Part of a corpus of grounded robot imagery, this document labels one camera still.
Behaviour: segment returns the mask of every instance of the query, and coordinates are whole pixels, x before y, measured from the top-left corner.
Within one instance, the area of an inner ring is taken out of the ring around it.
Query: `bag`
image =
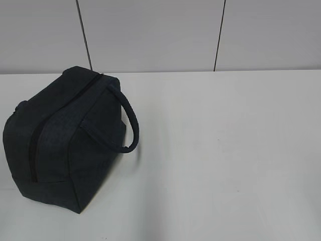
[[[124,108],[133,142],[123,147]],[[135,149],[139,126],[117,78],[78,66],[21,102],[6,122],[3,142],[21,194],[80,213],[118,153]]]

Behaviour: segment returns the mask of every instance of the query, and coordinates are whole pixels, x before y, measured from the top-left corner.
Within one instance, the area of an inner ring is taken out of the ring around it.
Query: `dark gray bag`
[[[123,147],[126,125],[133,142]],[[119,80],[78,66],[21,102],[6,122],[5,153],[24,197],[80,213],[97,192],[118,153],[138,144],[136,116]]]

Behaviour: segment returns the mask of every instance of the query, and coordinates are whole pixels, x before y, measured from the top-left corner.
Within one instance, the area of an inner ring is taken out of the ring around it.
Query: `zipper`
[[[70,101],[65,103],[61,108],[59,108],[56,112],[49,115],[47,118],[45,118],[43,121],[41,121],[38,126],[34,129],[34,132],[31,136],[31,142],[30,142],[30,148],[29,148],[29,166],[31,171],[31,180],[32,182],[38,182],[38,176],[37,176],[37,149],[38,149],[38,141],[39,137],[42,133],[42,130],[44,129],[46,123],[48,120],[58,111],[60,111],[62,108],[66,107],[67,105],[74,102],[76,99],[81,97],[92,85],[94,85],[103,74],[97,74],[78,94],[76,94]]]

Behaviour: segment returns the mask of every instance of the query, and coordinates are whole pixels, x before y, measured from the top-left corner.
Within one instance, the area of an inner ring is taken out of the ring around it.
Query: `white table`
[[[321,71],[114,76],[139,149],[78,215],[22,197],[1,146],[0,240],[321,240]],[[1,75],[1,129],[56,77]]]

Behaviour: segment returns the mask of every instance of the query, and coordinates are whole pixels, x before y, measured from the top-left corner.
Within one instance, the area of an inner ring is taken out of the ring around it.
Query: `bag handle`
[[[136,115],[135,115],[130,103],[128,102],[128,99],[126,98],[126,96],[120,90],[118,90],[115,86],[113,86],[112,84],[109,84],[107,86],[107,88],[114,94],[114,96],[120,102],[121,106],[124,108],[124,110],[128,116],[132,131],[134,133],[133,141],[129,147],[118,146],[113,142],[110,142],[109,145],[113,149],[113,151],[118,152],[118,153],[132,152],[136,148],[136,146],[138,144],[138,140],[139,140],[138,120],[137,120]]]

